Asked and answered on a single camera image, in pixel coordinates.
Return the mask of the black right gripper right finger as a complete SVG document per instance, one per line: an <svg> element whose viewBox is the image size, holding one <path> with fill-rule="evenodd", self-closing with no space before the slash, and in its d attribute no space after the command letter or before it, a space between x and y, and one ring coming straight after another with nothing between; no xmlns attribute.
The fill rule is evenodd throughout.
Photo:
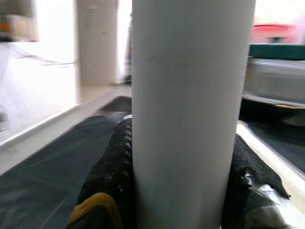
<svg viewBox="0 0 305 229"><path fill-rule="evenodd" d="M279 175L236 135L221 229L295 229L289 203Z"/></svg>

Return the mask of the black tablecloth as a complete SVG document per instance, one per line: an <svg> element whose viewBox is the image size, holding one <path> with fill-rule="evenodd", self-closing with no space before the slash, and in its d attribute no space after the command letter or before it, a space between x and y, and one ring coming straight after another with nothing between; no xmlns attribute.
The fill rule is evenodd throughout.
<svg viewBox="0 0 305 229"><path fill-rule="evenodd" d="M126 118L132 120L131 98L115 97L1 175L0 229L68 229L89 171L102 157L116 126ZM138 229L135 175L134 184Z"/></svg>

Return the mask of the translucent pink plastic container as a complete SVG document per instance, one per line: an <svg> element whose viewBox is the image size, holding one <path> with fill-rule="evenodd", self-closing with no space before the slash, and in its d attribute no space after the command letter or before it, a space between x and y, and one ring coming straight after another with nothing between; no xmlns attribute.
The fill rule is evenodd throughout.
<svg viewBox="0 0 305 229"><path fill-rule="evenodd" d="M291 24L256 24L251 43L296 43L295 30Z"/></svg>

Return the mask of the white plastic table leg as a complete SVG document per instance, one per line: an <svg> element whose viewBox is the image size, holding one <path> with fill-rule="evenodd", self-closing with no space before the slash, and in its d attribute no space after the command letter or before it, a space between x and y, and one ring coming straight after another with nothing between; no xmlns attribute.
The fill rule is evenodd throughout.
<svg viewBox="0 0 305 229"><path fill-rule="evenodd" d="M255 0L132 1L138 229L219 229Z"/></svg>

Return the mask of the yellow rubber band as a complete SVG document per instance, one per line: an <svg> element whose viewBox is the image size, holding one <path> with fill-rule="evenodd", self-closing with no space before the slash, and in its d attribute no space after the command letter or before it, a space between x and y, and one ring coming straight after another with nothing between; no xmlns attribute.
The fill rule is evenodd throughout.
<svg viewBox="0 0 305 229"><path fill-rule="evenodd" d="M68 221L68 226L87 215L93 208L102 206L106 209L115 229L123 229L119 208L115 200L107 193L96 193L81 204L74 207Z"/></svg>

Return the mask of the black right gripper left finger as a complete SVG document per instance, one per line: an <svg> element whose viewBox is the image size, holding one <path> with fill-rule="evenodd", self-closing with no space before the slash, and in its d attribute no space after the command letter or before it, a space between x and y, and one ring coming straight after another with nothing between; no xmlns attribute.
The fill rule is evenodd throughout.
<svg viewBox="0 0 305 229"><path fill-rule="evenodd" d="M81 187L77 205L100 192L109 194L115 200L123 229L136 229L131 118L124 119L116 126L105 152L93 165ZM115 228L106 209L98 206L68 229Z"/></svg>

